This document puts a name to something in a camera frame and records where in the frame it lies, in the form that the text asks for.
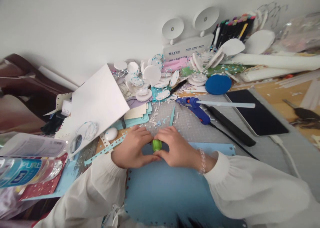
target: person's right hand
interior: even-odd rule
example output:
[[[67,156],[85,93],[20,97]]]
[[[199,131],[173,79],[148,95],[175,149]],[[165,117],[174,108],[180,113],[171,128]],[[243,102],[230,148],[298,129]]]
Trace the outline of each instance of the person's right hand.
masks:
[[[169,166],[186,167],[200,170],[202,166],[201,155],[195,150],[173,126],[160,129],[154,137],[168,144],[170,151],[159,150],[154,155],[163,158]],[[209,172],[216,164],[216,160],[206,155],[206,172]]]

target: blue glue gun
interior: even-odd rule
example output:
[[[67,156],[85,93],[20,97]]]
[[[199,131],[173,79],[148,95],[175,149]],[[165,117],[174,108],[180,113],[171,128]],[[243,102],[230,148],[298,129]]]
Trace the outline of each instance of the blue glue gun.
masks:
[[[197,103],[198,100],[195,97],[183,97],[176,99],[176,102],[191,110],[202,124],[208,125],[211,122],[210,117],[200,108],[200,104]]]

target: white blouse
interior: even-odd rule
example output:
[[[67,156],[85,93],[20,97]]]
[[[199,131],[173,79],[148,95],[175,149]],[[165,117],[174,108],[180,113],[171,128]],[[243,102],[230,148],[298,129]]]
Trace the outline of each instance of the white blouse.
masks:
[[[303,180],[252,158],[220,152],[212,156],[217,164],[204,176],[225,216],[245,219],[249,226],[320,227],[320,204]],[[103,217],[124,203],[126,171],[113,163],[110,153],[100,155],[35,227],[100,228]],[[132,221],[123,208],[114,217],[120,228],[145,227]]]

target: hair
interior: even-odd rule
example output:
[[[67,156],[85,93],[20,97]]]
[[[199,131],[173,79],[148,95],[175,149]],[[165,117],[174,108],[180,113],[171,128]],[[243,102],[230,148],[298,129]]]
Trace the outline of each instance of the hair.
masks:
[[[209,228],[208,225],[201,225],[198,221],[188,218],[189,224],[183,223],[179,216],[177,216],[178,228]]]

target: cutting mat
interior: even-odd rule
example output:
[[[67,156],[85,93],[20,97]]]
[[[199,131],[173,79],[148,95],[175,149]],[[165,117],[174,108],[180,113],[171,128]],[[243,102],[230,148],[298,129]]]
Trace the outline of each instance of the cutting mat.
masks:
[[[320,201],[320,152],[307,140],[305,139],[293,126],[291,126],[265,99],[260,96],[256,90],[250,90],[253,95],[264,104],[274,116],[276,116],[280,122],[290,131],[288,134],[279,135],[283,140],[285,147],[291,153],[297,169],[304,181],[306,181],[313,195],[318,201]],[[223,95],[201,95],[198,97],[201,100],[208,101],[221,101],[227,102],[226,98]],[[153,135],[156,135],[157,130],[165,128],[169,125],[172,109],[175,106],[175,118],[173,124],[177,130],[180,131],[181,135],[188,142],[208,142],[208,143],[229,143],[232,144],[232,141],[221,134],[218,130],[210,126],[202,125],[198,118],[190,112],[186,107],[180,106],[176,102],[172,103],[153,103],[153,112],[150,117],[154,116],[154,110],[157,107],[157,116],[155,116],[155,122],[161,121],[162,119],[167,119],[165,124],[162,124],[160,127],[154,127],[152,123],[146,123],[145,126]],[[220,107],[216,108],[223,113],[228,119],[230,119],[235,125],[242,129],[246,134],[248,134],[252,139],[254,139],[257,144],[253,147],[247,147],[243,145],[248,151],[255,155],[260,161],[271,165],[272,167],[279,169],[288,174],[293,174],[290,163],[287,163],[287,157],[283,154],[282,150],[278,145],[276,145],[269,137],[255,137],[249,131],[247,126],[237,115],[235,110],[232,107]],[[221,128],[223,131],[227,131],[219,122],[212,121],[213,124]],[[238,155],[246,154],[235,145],[235,150]]]

